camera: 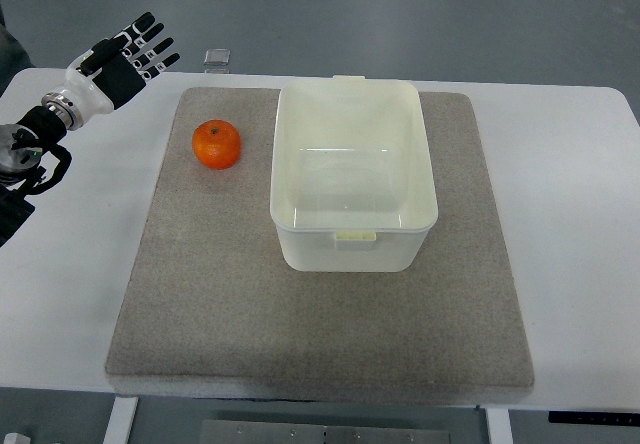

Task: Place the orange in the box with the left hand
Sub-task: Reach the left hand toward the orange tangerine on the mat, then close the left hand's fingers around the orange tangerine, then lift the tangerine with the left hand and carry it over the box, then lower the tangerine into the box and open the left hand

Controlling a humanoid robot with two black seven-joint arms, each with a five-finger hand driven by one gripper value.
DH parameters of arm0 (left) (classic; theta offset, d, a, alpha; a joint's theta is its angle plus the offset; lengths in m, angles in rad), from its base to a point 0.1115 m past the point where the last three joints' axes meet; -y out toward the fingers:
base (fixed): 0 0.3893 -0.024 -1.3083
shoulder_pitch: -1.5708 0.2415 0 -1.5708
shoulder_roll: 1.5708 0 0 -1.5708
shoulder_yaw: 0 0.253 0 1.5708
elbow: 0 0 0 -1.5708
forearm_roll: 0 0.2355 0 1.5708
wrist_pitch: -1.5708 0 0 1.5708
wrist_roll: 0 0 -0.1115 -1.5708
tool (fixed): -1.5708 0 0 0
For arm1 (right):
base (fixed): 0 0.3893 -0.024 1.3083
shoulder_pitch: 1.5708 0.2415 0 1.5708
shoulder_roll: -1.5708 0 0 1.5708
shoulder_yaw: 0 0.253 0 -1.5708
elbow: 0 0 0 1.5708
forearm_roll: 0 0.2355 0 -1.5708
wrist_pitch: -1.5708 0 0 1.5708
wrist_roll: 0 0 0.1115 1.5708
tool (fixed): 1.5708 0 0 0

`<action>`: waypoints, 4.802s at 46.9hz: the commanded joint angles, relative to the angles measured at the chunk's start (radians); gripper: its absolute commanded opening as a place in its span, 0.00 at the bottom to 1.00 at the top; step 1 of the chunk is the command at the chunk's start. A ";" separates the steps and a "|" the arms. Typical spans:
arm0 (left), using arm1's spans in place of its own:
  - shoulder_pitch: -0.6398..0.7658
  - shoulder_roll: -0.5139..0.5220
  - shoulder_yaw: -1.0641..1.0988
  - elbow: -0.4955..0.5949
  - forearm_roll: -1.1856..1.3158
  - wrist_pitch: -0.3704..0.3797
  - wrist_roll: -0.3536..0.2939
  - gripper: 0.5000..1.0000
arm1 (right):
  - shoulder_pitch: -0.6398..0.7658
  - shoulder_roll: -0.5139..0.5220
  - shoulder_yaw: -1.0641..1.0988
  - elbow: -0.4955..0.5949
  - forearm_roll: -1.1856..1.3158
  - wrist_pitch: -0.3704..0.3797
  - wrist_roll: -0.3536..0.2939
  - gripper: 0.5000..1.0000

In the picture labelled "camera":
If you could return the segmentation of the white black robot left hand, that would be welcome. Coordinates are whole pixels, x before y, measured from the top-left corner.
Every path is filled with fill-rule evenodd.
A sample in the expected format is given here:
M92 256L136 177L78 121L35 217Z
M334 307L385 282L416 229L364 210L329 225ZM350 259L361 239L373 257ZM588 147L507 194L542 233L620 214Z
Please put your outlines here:
M73 61L69 80L90 97L106 99L109 112L119 109L180 59L171 37L157 39L163 29L152 13L142 14Z

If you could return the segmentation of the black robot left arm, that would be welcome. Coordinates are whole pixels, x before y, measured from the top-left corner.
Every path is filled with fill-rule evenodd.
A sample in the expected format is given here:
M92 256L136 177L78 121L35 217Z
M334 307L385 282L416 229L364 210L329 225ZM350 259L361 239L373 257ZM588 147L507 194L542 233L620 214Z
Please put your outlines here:
M19 121L1 126L1 243L6 244L34 213L30 196L61 182L72 162L62 144L97 114L71 93L50 92Z

